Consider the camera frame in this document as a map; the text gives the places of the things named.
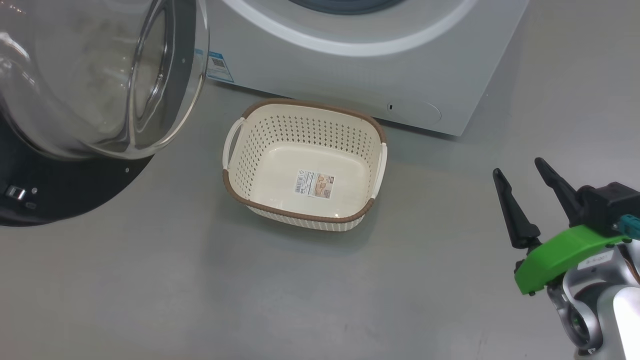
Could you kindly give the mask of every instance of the laundry basket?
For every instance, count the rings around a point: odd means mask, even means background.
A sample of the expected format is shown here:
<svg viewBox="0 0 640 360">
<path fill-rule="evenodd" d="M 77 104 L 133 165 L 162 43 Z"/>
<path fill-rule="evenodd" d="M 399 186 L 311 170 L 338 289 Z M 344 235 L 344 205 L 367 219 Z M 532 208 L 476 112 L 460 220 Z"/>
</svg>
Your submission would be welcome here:
<svg viewBox="0 0 640 360">
<path fill-rule="evenodd" d="M 386 142 L 382 127 L 355 111 L 291 99 L 262 101 L 227 135 L 225 187 L 264 217 L 347 231 L 373 206 L 387 164 Z"/>
</svg>

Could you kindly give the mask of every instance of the gray floor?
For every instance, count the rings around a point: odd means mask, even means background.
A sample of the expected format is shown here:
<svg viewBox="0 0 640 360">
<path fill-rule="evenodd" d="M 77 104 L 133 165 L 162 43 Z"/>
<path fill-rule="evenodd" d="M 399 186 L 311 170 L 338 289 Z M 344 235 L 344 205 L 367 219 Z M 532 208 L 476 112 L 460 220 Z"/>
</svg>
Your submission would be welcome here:
<svg viewBox="0 0 640 360">
<path fill-rule="evenodd" d="M 640 3 L 531 0 L 461 138 L 386 128 L 380 200 L 355 230 L 264 220 L 221 182 L 258 95 L 208 86 L 178 140 L 98 210 L 0 229 L 0 357 L 570 359 L 544 295 L 521 296 L 491 171 L 543 240 L 566 227 L 533 159 L 640 188 Z"/>
</svg>

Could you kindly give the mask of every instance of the basket bottom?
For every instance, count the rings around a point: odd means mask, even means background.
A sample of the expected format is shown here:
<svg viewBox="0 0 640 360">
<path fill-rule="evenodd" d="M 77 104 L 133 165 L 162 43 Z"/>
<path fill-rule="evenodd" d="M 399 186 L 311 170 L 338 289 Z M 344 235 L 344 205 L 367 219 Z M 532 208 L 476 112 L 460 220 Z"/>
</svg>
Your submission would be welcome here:
<svg viewBox="0 0 640 360">
<path fill-rule="evenodd" d="M 329 199 L 296 192 L 304 189 L 299 176 L 308 176 L 306 172 L 333 177 Z M 369 200 L 371 181 L 369 164 L 357 155 L 316 145 L 275 143 L 258 164 L 250 199 L 294 213 L 350 217 Z"/>
</svg>

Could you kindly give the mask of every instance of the green bracket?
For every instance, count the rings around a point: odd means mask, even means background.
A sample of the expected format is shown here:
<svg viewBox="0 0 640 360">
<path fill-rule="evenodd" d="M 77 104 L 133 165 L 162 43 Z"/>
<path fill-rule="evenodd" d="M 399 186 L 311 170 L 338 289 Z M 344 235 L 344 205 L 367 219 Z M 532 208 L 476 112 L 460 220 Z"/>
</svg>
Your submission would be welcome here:
<svg viewBox="0 0 640 360">
<path fill-rule="evenodd" d="M 516 283 L 523 294 L 540 291 L 545 285 L 577 266 L 590 256 L 598 254 L 606 245 L 627 239 L 626 236 L 605 238 L 586 225 L 559 233 L 533 250 L 516 271 Z"/>
</svg>

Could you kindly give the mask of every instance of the basket handle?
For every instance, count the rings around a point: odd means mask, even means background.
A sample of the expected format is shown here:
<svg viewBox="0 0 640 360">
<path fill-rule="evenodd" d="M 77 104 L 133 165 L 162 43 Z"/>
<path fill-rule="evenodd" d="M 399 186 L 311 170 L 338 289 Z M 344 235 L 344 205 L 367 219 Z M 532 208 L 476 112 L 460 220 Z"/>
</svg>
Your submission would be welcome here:
<svg viewBox="0 0 640 360">
<path fill-rule="evenodd" d="M 229 152 L 231 151 L 231 141 L 233 141 L 234 136 L 238 132 L 239 129 L 244 125 L 244 118 L 241 117 L 237 119 L 234 125 L 229 130 L 229 134 L 227 134 L 227 139 L 225 140 L 225 148 L 222 150 L 222 168 L 224 170 L 228 170 L 229 168 Z"/>
<path fill-rule="evenodd" d="M 378 175 L 376 176 L 376 184 L 373 186 L 373 192 L 371 193 L 371 198 L 375 199 L 378 196 L 378 192 L 380 191 L 380 186 L 382 185 L 382 178 L 385 177 L 385 169 L 387 167 L 387 144 L 382 143 L 382 153 L 380 154 L 380 159 L 378 159 Z"/>
</svg>

